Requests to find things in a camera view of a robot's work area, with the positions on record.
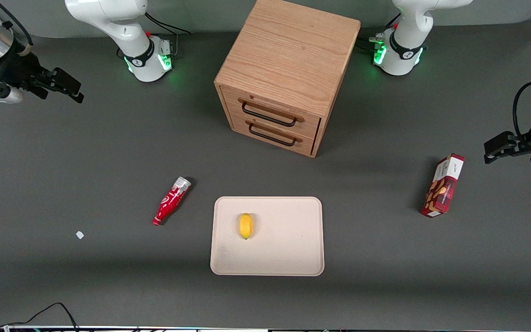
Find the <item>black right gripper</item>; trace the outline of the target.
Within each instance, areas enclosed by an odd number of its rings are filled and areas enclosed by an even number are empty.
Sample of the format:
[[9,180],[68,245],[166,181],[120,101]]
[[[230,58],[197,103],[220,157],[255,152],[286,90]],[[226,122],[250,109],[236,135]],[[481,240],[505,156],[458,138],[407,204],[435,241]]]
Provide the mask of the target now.
[[76,103],[82,103],[82,84],[65,70],[48,71],[33,54],[19,57],[7,54],[0,59],[0,100],[23,100],[22,90],[46,99],[48,92],[62,93]]

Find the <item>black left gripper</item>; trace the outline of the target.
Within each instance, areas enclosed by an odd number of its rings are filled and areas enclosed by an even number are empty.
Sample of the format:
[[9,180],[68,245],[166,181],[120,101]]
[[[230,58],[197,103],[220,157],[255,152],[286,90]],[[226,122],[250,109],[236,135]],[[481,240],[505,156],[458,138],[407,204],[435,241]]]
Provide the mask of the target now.
[[513,125],[516,132],[504,131],[484,143],[484,163],[491,164],[495,160],[504,157],[515,157],[518,155],[518,139],[522,142],[521,149],[531,151],[531,127],[522,134],[519,129],[517,111],[513,112]]

